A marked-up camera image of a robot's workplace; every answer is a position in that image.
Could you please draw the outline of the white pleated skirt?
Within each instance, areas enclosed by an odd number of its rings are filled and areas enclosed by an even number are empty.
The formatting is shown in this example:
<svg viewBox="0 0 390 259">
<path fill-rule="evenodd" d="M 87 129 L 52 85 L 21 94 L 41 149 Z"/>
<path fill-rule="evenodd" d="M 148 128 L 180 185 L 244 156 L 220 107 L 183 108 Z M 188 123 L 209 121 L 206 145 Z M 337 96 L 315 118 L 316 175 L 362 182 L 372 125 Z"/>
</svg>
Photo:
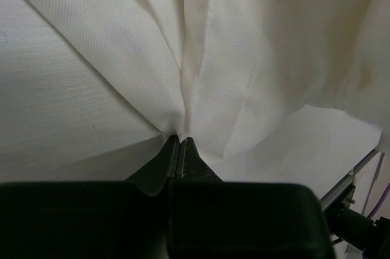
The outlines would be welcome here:
<svg viewBox="0 0 390 259">
<path fill-rule="evenodd" d="M 247 151 L 304 105 L 389 143 L 389 0 L 28 0 L 160 131 Z"/>
</svg>

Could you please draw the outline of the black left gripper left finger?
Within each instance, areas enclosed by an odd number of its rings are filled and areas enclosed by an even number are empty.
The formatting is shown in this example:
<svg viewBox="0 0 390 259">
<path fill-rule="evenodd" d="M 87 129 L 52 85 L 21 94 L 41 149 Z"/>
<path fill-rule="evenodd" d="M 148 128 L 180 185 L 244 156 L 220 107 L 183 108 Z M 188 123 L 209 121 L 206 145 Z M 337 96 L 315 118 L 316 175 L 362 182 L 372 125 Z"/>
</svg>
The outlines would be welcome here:
<svg viewBox="0 0 390 259">
<path fill-rule="evenodd" d="M 142 256 L 166 225 L 165 186 L 178 153 L 171 136 L 125 180 L 3 183 L 1 257 Z"/>
</svg>

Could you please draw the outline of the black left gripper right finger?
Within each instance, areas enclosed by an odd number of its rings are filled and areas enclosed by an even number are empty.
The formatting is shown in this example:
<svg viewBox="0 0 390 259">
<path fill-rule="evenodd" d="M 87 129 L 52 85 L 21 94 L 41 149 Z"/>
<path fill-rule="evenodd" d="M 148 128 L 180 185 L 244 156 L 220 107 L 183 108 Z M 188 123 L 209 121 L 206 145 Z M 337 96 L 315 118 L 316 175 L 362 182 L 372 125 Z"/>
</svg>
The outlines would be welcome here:
<svg viewBox="0 0 390 259">
<path fill-rule="evenodd" d="M 334 258 L 321 205 L 293 183 L 224 182 L 180 144 L 168 183 L 171 258 Z"/>
</svg>

